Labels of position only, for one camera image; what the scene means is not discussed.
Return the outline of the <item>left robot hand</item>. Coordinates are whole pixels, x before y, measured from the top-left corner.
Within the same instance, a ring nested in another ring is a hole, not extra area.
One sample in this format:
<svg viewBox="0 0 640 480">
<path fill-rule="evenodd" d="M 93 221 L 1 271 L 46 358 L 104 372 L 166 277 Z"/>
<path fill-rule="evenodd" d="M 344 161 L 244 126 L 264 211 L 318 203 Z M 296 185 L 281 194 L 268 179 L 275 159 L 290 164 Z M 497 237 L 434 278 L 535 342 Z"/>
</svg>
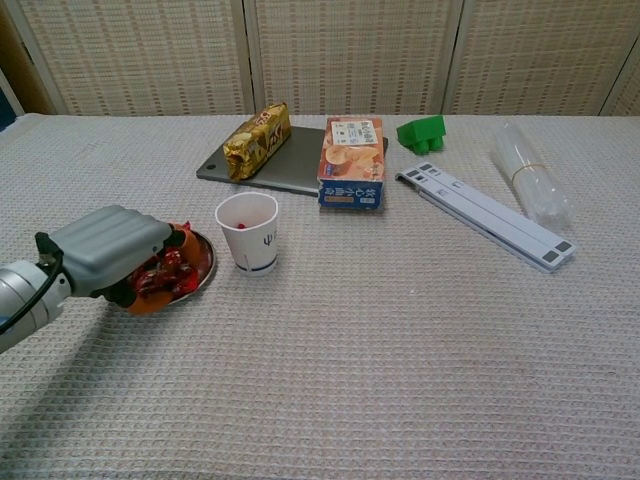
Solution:
<svg viewBox="0 0 640 480">
<path fill-rule="evenodd" d="M 63 252 L 62 266 L 76 297 L 104 297 L 133 315 L 164 309 L 168 290 L 140 295 L 128 277 L 165 248 L 175 248 L 196 269 L 201 247 L 195 233 L 118 205 L 103 207 L 62 227 L 50 239 Z"/>
</svg>

